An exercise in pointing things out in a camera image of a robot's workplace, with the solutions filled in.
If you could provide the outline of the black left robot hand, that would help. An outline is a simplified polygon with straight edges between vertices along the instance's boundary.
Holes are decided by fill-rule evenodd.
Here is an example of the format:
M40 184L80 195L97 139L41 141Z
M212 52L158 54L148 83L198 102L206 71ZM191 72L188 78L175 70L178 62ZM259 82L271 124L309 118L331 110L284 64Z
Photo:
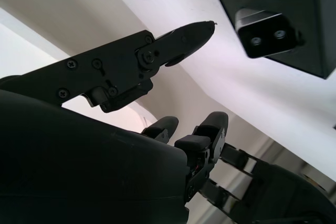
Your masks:
M335 205L300 176L229 144L219 158L241 172L249 159L256 162L242 198L211 179L199 191L234 223L335 223Z

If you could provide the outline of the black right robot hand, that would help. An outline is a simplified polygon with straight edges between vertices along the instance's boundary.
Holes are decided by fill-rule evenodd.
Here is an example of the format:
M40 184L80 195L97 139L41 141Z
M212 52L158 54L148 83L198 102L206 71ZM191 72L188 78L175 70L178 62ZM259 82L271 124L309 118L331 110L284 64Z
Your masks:
M174 146L178 119L136 133L70 111L83 96L105 113L153 87L212 37L213 21L159 38L147 31L1 79L1 223L186 223L186 203L224 147L228 116L211 113Z

